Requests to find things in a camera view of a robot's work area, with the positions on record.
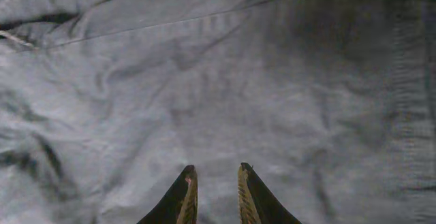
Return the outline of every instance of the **wrinkled cloth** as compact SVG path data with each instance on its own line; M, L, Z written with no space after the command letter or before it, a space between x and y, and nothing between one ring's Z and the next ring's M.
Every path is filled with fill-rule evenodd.
M1 0L0 223L136 223L188 164L237 223L242 161L302 223L435 223L435 8Z

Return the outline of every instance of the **stitched hem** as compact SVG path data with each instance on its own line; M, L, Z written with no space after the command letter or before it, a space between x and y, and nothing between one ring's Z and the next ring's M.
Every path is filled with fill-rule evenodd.
M436 218L431 202L434 193L435 120L431 111L423 12L416 2L398 5L395 19L394 104L398 113L396 142L403 150L404 184L414 223Z
M425 29L426 29L426 66L428 90L431 94L431 114L433 121L436 122L436 0L428 0L425 2Z

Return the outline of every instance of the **gray blanket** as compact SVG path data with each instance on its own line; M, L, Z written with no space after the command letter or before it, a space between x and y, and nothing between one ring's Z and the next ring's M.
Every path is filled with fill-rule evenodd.
M0 0L0 223L199 223L254 166L307 224L436 223L431 0Z

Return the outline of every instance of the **crease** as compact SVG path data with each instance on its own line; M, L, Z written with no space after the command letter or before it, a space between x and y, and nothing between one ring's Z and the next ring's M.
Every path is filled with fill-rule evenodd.
M7 31L0 30L0 36L3 36L3 37L5 37L5 38L7 38L7 39L9 39L9 40L11 40L13 42L16 42L17 44L29 47L29 48L31 48L33 50L37 50L38 49L38 47L36 47L34 44L32 44L32 43L30 43L28 41L25 41L22 38L19 38L19 37L15 36L15 35L13 35L11 33L8 33Z
M436 193L436 185L430 185L427 187L407 187L404 190L418 191L418 192L435 192Z
M228 32L224 33L221 37L218 37L217 39L213 39L209 44L207 44L204 48L202 48L202 51L197 54L197 56L195 57L195 60L198 60L199 58L203 57L207 52L211 51L215 46L218 46L220 43L224 42L233 33L237 32L239 29L241 29L243 27L244 23L248 19L249 19L249 16L245 17L244 19L241 20L240 24L237 24L235 27L232 27ZM181 71L187 71L187 70L193 69L199 63L200 63L200 61L196 61L191 67L188 67L188 68L178 67L178 69Z
M143 138L141 138L143 144L137 144L136 150L130 152L129 157L123 160L120 166L115 170L116 173L110 175L108 180L104 184L102 184L101 189L99 191L104 193L103 195L107 195L107 193L110 193L111 191L115 190L117 187L123 184L124 176L127 174L130 166L135 163L135 160L137 160L138 155L140 154L140 149L146 144L146 141L152 136L154 129L157 130L159 127L161 127L161 125L162 123L153 123L151 125L153 128L149 129L147 131L147 134Z
M315 98L315 102L317 107L320 109L319 114L320 114L320 120L322 122L322 125L324 126L324 129L326 131L330 131L331 129L331 111L330 111L330 93L327 92L323 92L323 91L319 91L317 90L315 87L311 86L310 87L311 91L315 91L313 92L312 96Z
M64 178L65 175L64 175L62 163L59 160L58 156L56 156L55 152L53 151L47 139L39 134L34 134L33 137L36 139L37 143L42 148L43 152L46 155L46 158L48 159L48 162L50 163L51 167L54 169L56 175L59 178Z
M29 104L16 92L0 87L0 107L29 122L46 122L47 118L33 113Z
M321 172L318 169L315 169L314 171L314 185L315 185L315 194L318 198L318 200L321 202L322 205L322 211L326 215L326 217L333 221L336 219L336 212L334 211L334 208L332 206L330 197L328 196L325 187L324 187L324 178L321 174Z
M0 152L0 167L8 167L15 165L19 162L20 157L16 154L14 150L5 150Z
M149 109L152 105L153 105L153 103L155 102L155 100L157 99L157 97L159 96L159 94L161 94L163 91L164 91L164 89L168 86L168 84L170 83L170 81L172 80L172 77L173 76L168 76L165 80L164 80L164 82L163 82L163 84L151 95L151 99L150 99L150 101L149 102L147 102L146 103L146 105L145 105L145 108L146 109Z

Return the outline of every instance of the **gray fabric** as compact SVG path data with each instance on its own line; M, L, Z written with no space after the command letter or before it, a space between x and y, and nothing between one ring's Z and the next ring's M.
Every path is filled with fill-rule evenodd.
M303 223L435 222L419 5L42 1L0 3L0 223L136 223L187 164L237 223L241 161Z

